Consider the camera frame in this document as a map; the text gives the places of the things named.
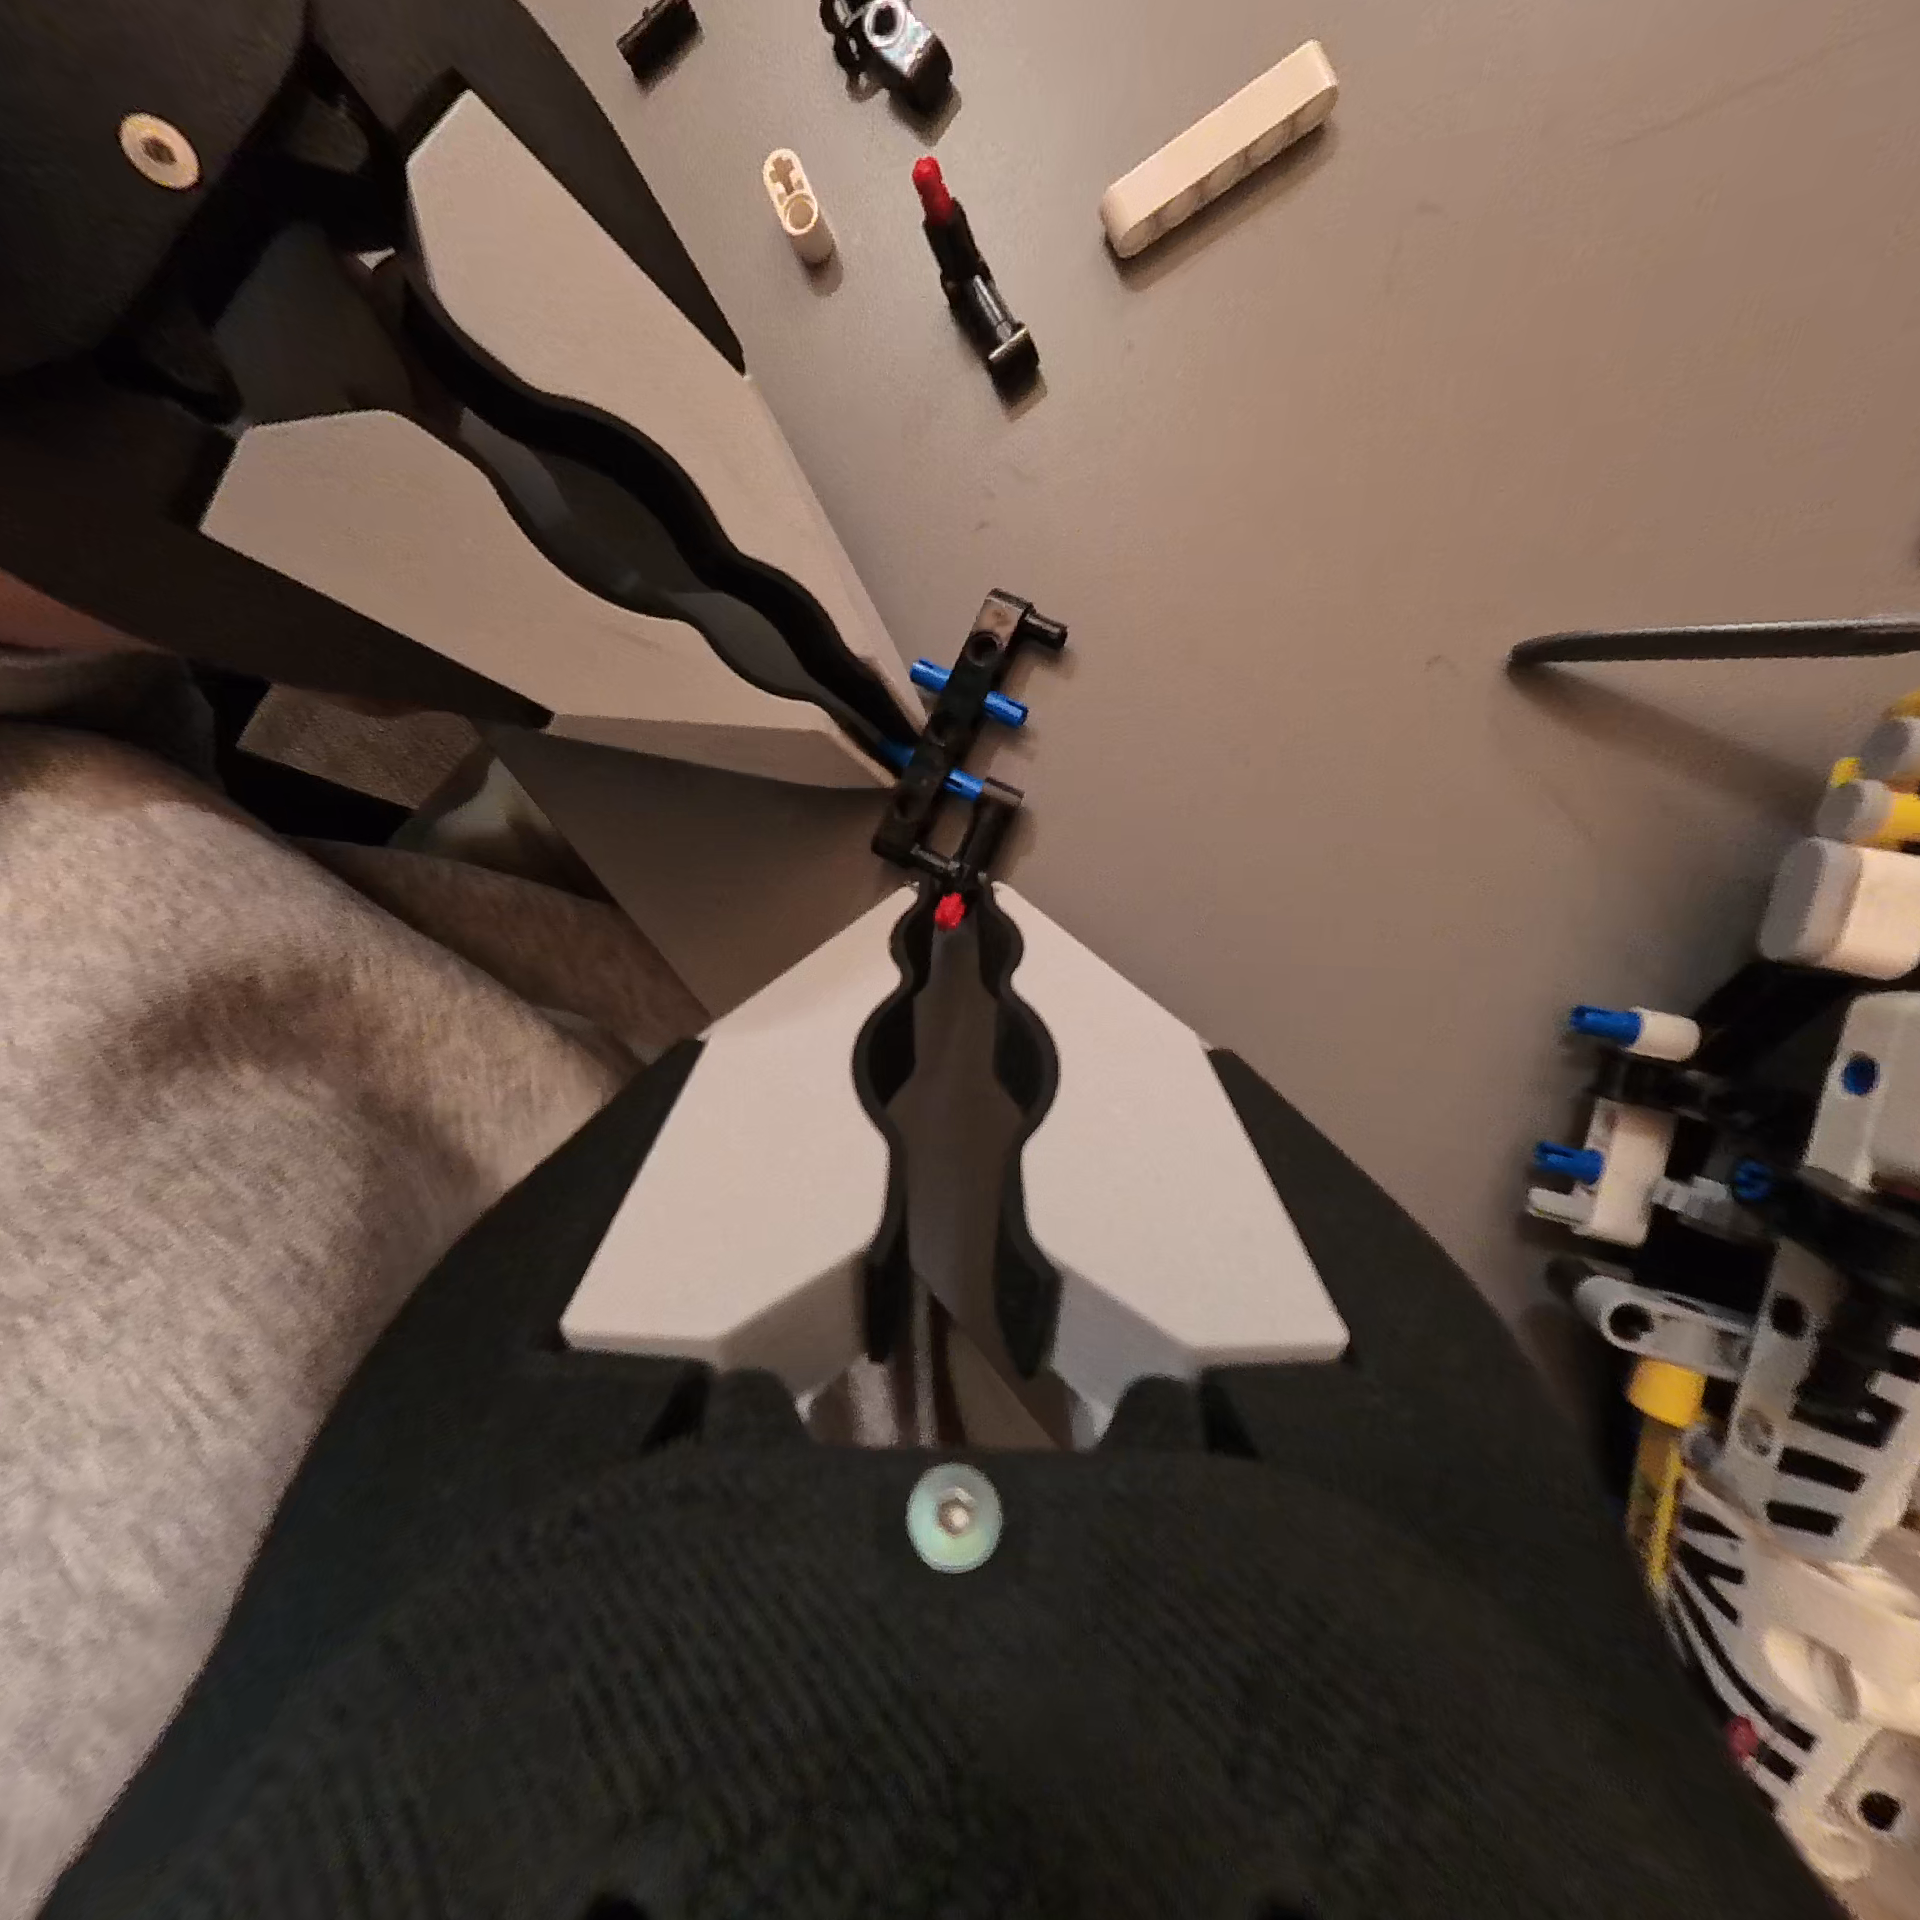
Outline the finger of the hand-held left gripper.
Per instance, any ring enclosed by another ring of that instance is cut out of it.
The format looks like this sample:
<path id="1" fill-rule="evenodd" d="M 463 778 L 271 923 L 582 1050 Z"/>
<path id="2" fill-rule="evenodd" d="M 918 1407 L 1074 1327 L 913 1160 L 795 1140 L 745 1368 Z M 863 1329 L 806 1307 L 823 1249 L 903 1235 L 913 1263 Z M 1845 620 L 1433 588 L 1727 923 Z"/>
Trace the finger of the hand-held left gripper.
<path id="1" fill-rule="evenodd" d="M 881 681 L 881 720 L 821 692 L 755 687 L 692 612 L 639 612 L 573 582 L 517 523 L 491 479 L 388 411 L 258 423 L 236 444 L 202 530 L 551 711 L 551 737 L 715 772 L 823 788 L 892 778 L 866 738 L 907 740 L 918 707 L 878 611 L 770 410 L 694 448 L 735 527 L 775 560 L 821 562 L 830 618 Z"/>
<path id="2" fill-rule="evenodd" d="M 906 663 L 756 380 L 478 91 L 405 163 L 411 294 L 445 380 L 527 450 L 596 473 L 694 574 L 577 640 L 558 737 L 628 752 L 899 752 Z"/>

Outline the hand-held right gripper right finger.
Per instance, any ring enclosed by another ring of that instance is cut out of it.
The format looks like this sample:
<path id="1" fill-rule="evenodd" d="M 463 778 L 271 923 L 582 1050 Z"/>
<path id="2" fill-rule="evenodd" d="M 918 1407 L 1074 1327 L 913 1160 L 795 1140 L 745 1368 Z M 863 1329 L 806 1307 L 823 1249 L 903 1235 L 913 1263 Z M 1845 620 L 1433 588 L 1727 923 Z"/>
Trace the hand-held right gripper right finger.
<path id="1" fill-rule="evenodd" d="M 1341 1360 L 1349 1327 L 1214 1050 L 1011 884 L 969 916 L 1018 1113 L 991 1250 L 1014 1375 L 1108 1423 L 1145 1379 Z"/>

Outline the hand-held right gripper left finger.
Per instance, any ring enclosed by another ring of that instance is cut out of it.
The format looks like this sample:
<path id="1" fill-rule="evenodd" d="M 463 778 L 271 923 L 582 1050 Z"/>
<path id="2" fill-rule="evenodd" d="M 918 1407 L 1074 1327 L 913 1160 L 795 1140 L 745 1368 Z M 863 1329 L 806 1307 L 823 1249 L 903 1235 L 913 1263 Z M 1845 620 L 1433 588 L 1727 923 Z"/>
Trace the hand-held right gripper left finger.
<path id="1" fill-rule="evenodd" d="M 572 1295 L 577 1354 L 777 1376 L 797 1399 L 913 1323 L 906 1145 L 937 891 L 903 888 L 714 1023 Z"/>

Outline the black lego beam blue pins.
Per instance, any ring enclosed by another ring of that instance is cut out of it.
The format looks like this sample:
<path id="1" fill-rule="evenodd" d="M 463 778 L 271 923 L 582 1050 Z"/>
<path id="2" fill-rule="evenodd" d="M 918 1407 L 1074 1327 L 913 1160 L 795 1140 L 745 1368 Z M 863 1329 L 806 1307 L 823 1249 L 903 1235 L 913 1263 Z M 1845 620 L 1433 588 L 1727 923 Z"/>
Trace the black lego beam blue pins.
<path id="1" fill-rule="evenodd" d="M 881 744 L 897 772 L 894 794 L 873 836 L 873 850 L 894 865 L 918 865 L 927 850 L 927 830 L 948 800 L 967 802 L 971 825 L 983 825 L 987 804 L 1020 812 L 1025 791 L 969 770 L 969 756 L 985 728 L 1022 730 L 1026 707 L 1004 692 L 1004 681 L 1022 651 L 1057 656 L 1070 632 L 1033 604 L 1009 592 L 989 592 L 969 636 L 951 666 L 915 662 L 907 678 L 930 696 L 918 734 L 909 740 Z"/>

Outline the cream lego connector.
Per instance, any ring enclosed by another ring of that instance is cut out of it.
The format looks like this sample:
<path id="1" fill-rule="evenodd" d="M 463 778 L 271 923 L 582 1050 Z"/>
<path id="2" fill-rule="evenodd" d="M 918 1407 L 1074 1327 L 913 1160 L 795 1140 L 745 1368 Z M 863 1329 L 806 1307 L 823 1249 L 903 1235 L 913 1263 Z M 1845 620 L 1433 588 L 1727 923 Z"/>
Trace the cream lego connector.
<path id="1" fill-rule="evenodd" d="M 759 169 L 775 222 L 793 257 L 806 272 L 819 272 L 835 259 L 835 233 L 823 200 L 803 158 L 793 148 L 772 148 Z"/>

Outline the black lego connector red axle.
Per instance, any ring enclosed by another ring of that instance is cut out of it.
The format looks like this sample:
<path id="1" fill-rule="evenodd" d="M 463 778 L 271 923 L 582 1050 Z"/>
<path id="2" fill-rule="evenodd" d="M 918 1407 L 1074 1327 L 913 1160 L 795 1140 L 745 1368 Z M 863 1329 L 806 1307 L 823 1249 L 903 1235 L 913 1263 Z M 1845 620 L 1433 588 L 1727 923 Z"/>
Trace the black lego connector red axle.
<path id="1" fill-rule="evenodd" d="M 1030 329 L 1009 306 L 963 202 L 946 184 L 937 158 L 921 156 L 913 168 L 921 233 L 927 243 L 954 323 L 967 337 L 995 388 L 1014 398 L 1041 378 L 1041 353 Z"/>

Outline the black lego connector with holes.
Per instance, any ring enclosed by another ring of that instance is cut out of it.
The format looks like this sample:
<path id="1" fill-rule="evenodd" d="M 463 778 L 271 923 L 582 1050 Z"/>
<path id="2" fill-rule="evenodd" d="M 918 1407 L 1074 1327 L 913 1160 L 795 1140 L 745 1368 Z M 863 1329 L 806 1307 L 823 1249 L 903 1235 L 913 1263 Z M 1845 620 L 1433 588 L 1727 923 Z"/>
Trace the black lego connector with holes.
<path id="1" fill-rule="evenodd" d="M 937 114 L 954 94 L 946 42 L 907 3 L 819 3 L 831 57 L 853 80 L 878 83 L 913 114 Z"/>

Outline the partly built lego helicopter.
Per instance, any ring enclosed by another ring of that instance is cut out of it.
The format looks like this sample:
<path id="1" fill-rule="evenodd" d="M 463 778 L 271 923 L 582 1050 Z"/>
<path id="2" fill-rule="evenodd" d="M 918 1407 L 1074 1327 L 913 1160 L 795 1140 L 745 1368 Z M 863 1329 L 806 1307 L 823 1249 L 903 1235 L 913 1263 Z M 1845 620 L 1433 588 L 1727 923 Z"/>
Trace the partly built lego helicopter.
<path id="1" fill-rule="evenodd" d="M 1917 702 L 1677 1015 L 1577 1004 L 1587 1132 L 1535 1143 L 1547 1280 L 1637 1410 L 1626 1534 L 1735 1764 L 1847 1915 L 1915 1915 Z"/>

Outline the white lego beam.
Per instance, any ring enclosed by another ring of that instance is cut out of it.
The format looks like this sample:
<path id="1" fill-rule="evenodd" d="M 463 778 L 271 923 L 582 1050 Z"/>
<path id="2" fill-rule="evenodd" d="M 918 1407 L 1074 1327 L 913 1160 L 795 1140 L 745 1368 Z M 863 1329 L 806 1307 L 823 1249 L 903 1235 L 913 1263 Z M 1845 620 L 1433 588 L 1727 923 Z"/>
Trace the white lego beam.
<path id="1" fill-rule="evenodd" d="M 1323 43 L 1308 39 L 1101 193 L 1108 251 L 1117 262 L 1147 251 L 1317 132 L 1334 104 L 1334 66 Z"/>

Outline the person's grey hoodie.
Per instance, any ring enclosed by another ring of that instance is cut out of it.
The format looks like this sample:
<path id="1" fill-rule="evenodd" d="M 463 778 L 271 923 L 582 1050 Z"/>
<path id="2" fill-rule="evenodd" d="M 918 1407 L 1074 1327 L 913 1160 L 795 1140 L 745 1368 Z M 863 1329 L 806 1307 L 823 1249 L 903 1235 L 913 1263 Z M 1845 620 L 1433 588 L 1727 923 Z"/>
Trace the person's grey hoodie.
<path id="1" fill-rule="evenodd" d="M 705 1009 L 618 911 L 5 722 L 3 1903 L 151 1756 L 395 1310 Z"/>

